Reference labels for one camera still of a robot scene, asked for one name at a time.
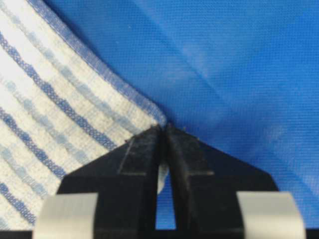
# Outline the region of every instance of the striped towel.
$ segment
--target striped towel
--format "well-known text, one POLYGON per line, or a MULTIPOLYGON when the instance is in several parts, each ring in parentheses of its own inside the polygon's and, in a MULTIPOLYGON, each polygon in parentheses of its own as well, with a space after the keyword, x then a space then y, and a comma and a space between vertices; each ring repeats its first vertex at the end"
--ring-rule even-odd
POLYGON ((42 0, 0 0, 0 230, 30 230, 63 176, 165 117, 42 0))

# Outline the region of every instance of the blue nylon surface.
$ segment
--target blue nylon surface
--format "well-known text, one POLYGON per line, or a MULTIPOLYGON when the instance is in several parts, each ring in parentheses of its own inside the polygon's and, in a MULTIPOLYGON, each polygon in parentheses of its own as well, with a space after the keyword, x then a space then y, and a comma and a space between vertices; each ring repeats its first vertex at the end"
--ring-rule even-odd
POLYGON ((45 2, 169 121, 271 173, 319 227, 319 1, 45 2))

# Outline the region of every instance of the white and blue striped fabric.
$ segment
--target white and blue striped fabric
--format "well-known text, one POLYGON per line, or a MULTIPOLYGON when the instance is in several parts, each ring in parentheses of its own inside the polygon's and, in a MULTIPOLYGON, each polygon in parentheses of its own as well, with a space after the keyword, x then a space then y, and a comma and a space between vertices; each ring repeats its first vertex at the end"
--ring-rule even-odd
POLYGON ((0 0, 0 62, 0 230, 32 229, 65 174, 165 125, 42 0, 0 0))

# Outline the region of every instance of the textured fabric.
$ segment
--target textured fabric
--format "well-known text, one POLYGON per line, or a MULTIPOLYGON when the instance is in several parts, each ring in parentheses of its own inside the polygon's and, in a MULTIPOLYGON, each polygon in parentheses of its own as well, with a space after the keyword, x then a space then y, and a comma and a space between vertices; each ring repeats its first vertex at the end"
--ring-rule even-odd
POLYGON ((65 174, 165 124, 40 0, 0 0, 0 62, 0 230, 32 229, 65 174))
POLYGON ((271 173, 319 227, 319 1, 45 1, 176 126, 271 173))

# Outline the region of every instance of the blue stripe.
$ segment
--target blue stripe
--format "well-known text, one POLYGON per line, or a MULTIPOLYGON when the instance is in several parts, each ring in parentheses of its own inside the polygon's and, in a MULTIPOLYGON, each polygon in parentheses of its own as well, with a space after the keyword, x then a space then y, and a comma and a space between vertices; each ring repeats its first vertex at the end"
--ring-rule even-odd
POLYGON ((36 146, 31 137, 16 125, 16 122, 12 116, 7 114, 1 107, 0 119, 3 120, 4 123, 16 134, 16 136, 23 141, 23 143, 40 160, 40 162, 47 166, 59 179, 63 178, 63 176, 66 174, 63 168, 52 162, 46 153, 36 146))
POLYGON ((35 215, 33 215, 26 207, 23 201, 15 198, 4 183, 0 183, 0 193, 8 200, 8 202, 20 213, 20 215, 30 224, 34 225, 35 215))
POLYGON ((42 184, 36 182, 26 171, 24 167, 21 167, 17 164, 16 160, 13 158, 10 150, 3 147, 0 144, 0 154, 3 159, 7 162, 9 167, 15 172, 15 174, 21 179, 22 182, 26 183, 31 187, 31 189, 39 195, 41 198, 44 198, 48 195, 48 192, 43 187, 42 184))
POLYGON ((27 0, 34 10, 52 27, 52 29, 62 37, 62 39, 81 58, 94 69, 104 81, 109 82, 120 94, 129 101, 139 106, 144 112, 153 117, 161 126, 166 124, 166 118, 160 109, 150 100, 146 99, 130 85, 124 82, 87 48, 70 31, 70 29, 52 12, 42 0, 27 0))
POLYGON ((9 230, 9 226, 3 218, 0 218, 0 230, 9 230))
POLYGON ((20 21, 17 15, 14 15, 10 12, 6 5, 0 0, 0 8, 2 11, 11 19, 11 21, 19 27, 19 29, 24 33, 27 39, 31 42, 31 44, 36 47, 42 55, 57 69, 57 71, 64 76, 74 87, 75 89, 86 97, 92 104, 95 105, 101 112, 106 114, 108 117, 111 117, 114 121, 116 121, 121 127, 125 128, 132 134, 138 134, 142 130, 136 128, 127 117, 114 112, 112 108, 107 104, 107 102, 101 100, 99 97, 94 95, 94 93, 90 90, 90 88, 80 82, 72 73, 72 71, 65 65, 62 65, 58 59, 56 59, 54 52, 52 52, 49 48, 43 46, 43 44, 38 40, 36 35, 33 32, 30 32, 26 29, 23 23, 20 21))
POLYGON ((0 83, 5 85, 8 91, 12 93, 23 108, 32 115, 34 120, 42 125, 58 144, 62 144, 79 163, 87 164, 90 162, 88 156, 83 150, 77 149, 73 144, 71 144, 63 133, 59 133, 54 128, 53 123, 47 116, 42 115, 37 111, 31 100, 26 99, 16 90, 16 86, 13 81, 3 80, 0 74, 0 83))
POLYGON ((70 104, 60 98, 53 87, 42 80, 35 69, 24 62, 18 53, 18 51, 8 44, 8 41, 4 38, 2 33, 0 33, 0 45, 8 53, 8 55, 25 71, 25 73, 35 82, 35 84, 68 116, 70 117, 78 126, 80 126, 89 136, 95 139, 99 144, 108 150, 116 148, 116 144, 113 143, 105 134, 98 132, 94 129, 85 118, 78 115, 70 106, 70 104))

